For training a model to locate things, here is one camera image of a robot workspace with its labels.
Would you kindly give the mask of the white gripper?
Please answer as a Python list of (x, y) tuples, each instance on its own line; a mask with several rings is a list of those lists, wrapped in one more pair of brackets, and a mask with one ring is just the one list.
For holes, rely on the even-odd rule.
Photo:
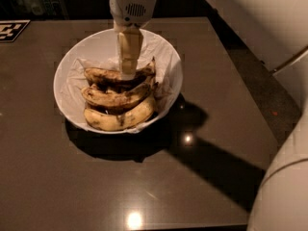
[(153, 16), (157, 0), (109, 0), (117, 35), (119, 69), (123, 80), (135, 78), (141, 54), (141, 30)]

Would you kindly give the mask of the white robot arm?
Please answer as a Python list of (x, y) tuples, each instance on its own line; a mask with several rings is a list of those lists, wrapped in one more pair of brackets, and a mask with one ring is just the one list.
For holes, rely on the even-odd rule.
[(263, 113), (282, 115), (269, 127), (280, 145), (266, 171), (247, 171), (211, 144), (177, 137), (176, 155), (212, 179), (226, 182), (249, 210), (245, 229), (219, 231), (308, 231), (307, 42), (308, 0), (165, 0), (164, 10), (198, 7), (260, 62), (239, 61), (244, 83)]

